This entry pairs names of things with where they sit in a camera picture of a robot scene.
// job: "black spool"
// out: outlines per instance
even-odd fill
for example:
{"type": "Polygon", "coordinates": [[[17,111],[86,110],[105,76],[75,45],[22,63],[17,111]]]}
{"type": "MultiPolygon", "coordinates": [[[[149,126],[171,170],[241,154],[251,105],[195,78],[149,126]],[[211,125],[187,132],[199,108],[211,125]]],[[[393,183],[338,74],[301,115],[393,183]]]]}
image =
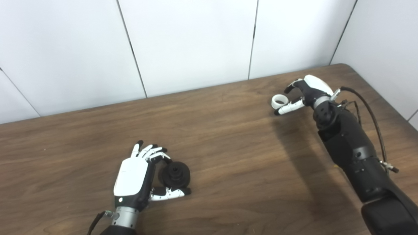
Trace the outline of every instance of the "black spool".
{"type": "Polygon", "coordinates": [[[161,181],[168,188],[186,188],[190,183],[190,170],[182,162],[172,162],[162,169],[161,181]]]}

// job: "white ring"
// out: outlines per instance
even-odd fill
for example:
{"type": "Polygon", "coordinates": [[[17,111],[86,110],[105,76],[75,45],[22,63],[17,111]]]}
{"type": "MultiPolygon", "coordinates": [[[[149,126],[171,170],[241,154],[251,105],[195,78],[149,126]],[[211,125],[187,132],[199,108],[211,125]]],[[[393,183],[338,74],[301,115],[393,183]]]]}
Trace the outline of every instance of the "white ring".
{"type": "Polygon", "coordinates": [[[289,103],[289,99],[285,95],[275,95],[273,98],[271,98],[271,107],[273,109],[281,108],[289,103]]]}

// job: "black arm segment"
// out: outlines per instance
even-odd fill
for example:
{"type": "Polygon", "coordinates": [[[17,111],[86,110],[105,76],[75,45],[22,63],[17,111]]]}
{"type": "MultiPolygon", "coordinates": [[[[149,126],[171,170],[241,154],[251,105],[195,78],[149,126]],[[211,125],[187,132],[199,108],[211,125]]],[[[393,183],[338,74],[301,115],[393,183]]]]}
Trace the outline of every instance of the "black arm segment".
{"type": "Polygon", "coordinates": [[[313,113],[332,161],[346,174],[372,235],[418,234],[418,207],[385,173],[376,150],[355,116],[326,101],[313,113]]]}

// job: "black cable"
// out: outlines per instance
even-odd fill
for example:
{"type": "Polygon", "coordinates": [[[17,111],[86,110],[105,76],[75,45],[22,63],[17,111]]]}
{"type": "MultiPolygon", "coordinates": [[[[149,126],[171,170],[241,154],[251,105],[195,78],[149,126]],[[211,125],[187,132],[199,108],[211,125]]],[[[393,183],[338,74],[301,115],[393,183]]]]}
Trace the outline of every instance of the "black cable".
{"type": "Polygon", "coordinates": [[[106,211],[100,212],[99,214],[96,215],[96,218],[93,220],[92,224],[90,225],[89,231],[87,232],[87,235],[91,235],[94,227],[96,226],[96,224],[99,222],[99,220],[103,217],[103,215],[105,214],[106,211]]]}
{"type": "Polygon", "coordinates": [[[348,103],[346,103],[344,105],[344,108],[347,108],[347,106],[349,106],[350,104],[354,103],[354,106],[356,107],[356,112],[357,112],[357,120],[359,122],[359,125],[362,126],[362,119],[360,117],[360,110],[359,110],[359,106],[357,105],[357,101],[350,101],[348,103]]]}
{"type": "MultiPolygon", "coordinates": [[[[380,132],[380,128],[379,128],[379,125],[377,124],[376,117],[373,114],[373,111],[370,108],[369,104],[366,102],[366,100],[363,98],[363,96],[360,95],[360,93],[356,92],[354,89],[352,89],[350,87],[341,87],[340,90],[348,91],[348,92],[351,92],[351,93],[355,94],[363,102],[363,104],[366,106],[367,110],[369,111],[370,116],[372,117],[373,123],[375,125],[377,136],[379,137],[380,148],[382,149],[383,161],[387,162],[386,150],[385,150],[385,145],[383,143],[382,133],[380,132]]],[[[386,171],[386,174],[389,174],[389,171],[388,171],[387,168],[385,168],[385,171],[386,171]]]]}

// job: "cable connector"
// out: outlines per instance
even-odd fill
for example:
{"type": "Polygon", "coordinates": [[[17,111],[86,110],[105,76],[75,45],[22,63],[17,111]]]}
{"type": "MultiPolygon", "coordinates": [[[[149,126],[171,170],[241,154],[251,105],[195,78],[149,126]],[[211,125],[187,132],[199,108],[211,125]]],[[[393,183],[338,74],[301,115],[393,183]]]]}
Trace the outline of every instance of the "cable connector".
{"type": "Polygon", "coordinates": [[[104,216],[106,216],[109,219],[117,220],[119,218],[119,213],[114,213],[113,211],[105,211],[104,216]]]}
{"type": "Polygon", "coordinates": [[[388,163],[388,162],[385,162],[385,161],[379,161],[380,162],[380,164],[383,166],[383,167],[385,167],[386,169],[388,169],[388,170],[390,170],[390,171],[393,171],[393,172],[395,172],[395,173],[398,173],[399,172],[399,169],[398,168],[396,168],[396,167],[394,167],[394,166],[392,166],[392,164],[390,164],[390,163],[388,163]]]}

